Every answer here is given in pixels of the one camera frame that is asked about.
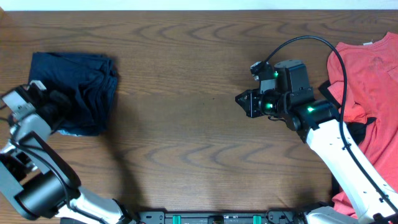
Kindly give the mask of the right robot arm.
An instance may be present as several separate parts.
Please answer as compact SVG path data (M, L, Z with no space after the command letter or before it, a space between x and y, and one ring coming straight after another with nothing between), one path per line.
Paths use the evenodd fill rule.
M235 101L250 118L282 120L327 165L351 202L356 218L330 206L300 212L295 223L397 223L397 192L379 175L328 100L316 100L300 60L257 62L251 73L259 87Z

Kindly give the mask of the navy blue shorts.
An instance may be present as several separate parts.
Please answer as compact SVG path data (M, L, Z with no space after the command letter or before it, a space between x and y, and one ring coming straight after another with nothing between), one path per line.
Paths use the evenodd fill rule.
M29 80L67 95L72 108L58 130L98 136L107 129L118 85L114 60L101 54L36 52Z

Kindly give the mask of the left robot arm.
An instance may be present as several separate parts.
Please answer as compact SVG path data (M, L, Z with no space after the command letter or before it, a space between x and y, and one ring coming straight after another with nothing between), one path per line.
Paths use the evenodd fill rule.
M1 193L28 220L62 223L135 223L115 199L82 187L76 172L47 144L71 109L67 96L41 83L17 86L1 96L11 110L11 137L1 150Z

